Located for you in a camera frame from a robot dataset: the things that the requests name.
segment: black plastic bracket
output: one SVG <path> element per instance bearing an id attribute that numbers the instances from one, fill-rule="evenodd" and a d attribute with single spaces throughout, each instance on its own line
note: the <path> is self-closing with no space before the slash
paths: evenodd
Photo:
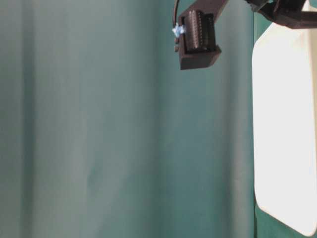
<path id="1" fill-rule="evenodd" d="M 178 23 L 180 25 L 185 25 L 187 22 L 186 18 L 189 18 L 191 12 L 199 11 L 204 15 L 211 15 L 212 16 L 212 31 L 209 32 L 212 34 L 211 38 L 215 39 L 214 35 L 214 23 L 218 20 L 219 16 L 222 13 L 225 5 L 227 4 L 228 0 L 197 0 L 195 1 L 187 10 L 180 14 L 178 17 Z M 214 46 L 210 47 L 205 50 L 201 50 L 200 52 L 190 52 L 187 50 L 187 45 L 190 41 L 189 36 L 189 27 L 186 26 L 188 31 L 185 34 L 181 34 L 179 38 L 179 60 L 180 60 L 180 68 L 183 69 L 193 69 L 193 68 L 204 68 L 209 67 L 215 63 L 219 55 L 221 54 L 221 49 L 218 45 L 215 44 Z"/>
<path id="2" fill-rule="evenodd" d="M 261 0 L 248 0 L 255 6 L 259 6 L 258 1 Z M 266 2 L 256 11 L 269 21 L 291 29 L 317 28 L 317 12 L 302 11 L 305 2 L 306 0 L 275 0 Z"/>

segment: blue twist tie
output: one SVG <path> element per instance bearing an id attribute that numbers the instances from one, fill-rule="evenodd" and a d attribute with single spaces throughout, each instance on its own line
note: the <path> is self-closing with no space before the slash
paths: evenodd
<path id="1" fill-rule="evenodd" d="M 176 26 L 172 29 L 172 32 L 174 32 L 175 36 L 179 38 L 180 34 L 184 34 L 186 32 L 185 26 L 179 26 L 178 23 Z"/>

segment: black mounting arm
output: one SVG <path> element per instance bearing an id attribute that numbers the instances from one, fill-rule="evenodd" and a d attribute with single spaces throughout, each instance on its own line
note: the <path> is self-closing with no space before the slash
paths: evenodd
<path id="1" fill-rule="evenodd" d="M 252 11 L 292 29 L 317 28 L 317 12 L 302 11 L 306 0 L 245 0 Z M 204 68 L 215 63 L 221 49 L 216 45 L 214 24 L 228 0 L 196 0 L 178 17 L 175 0 L 173 31 L 181 69 Z"/>

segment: teal curtain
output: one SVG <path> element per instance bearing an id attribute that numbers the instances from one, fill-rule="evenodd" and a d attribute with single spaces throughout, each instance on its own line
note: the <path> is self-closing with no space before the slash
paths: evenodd
<path id="1" fill-rule="evenodd" d="M 0 1 L 1 237 L 253 237 L 253 15 L 180 71 L 172 7 Z"/>

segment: black cable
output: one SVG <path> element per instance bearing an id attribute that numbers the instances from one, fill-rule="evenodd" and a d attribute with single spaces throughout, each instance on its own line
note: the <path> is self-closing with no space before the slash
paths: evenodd
<path id="1" fill-rule="evenodd" d="M 175 5 L 174 5 L 174 9 L 173 9 L 173 27 L 176 26 L 176 22 L 177 22 L 178 4 L 179 4 L 179 0 L 175 0 Z"/>

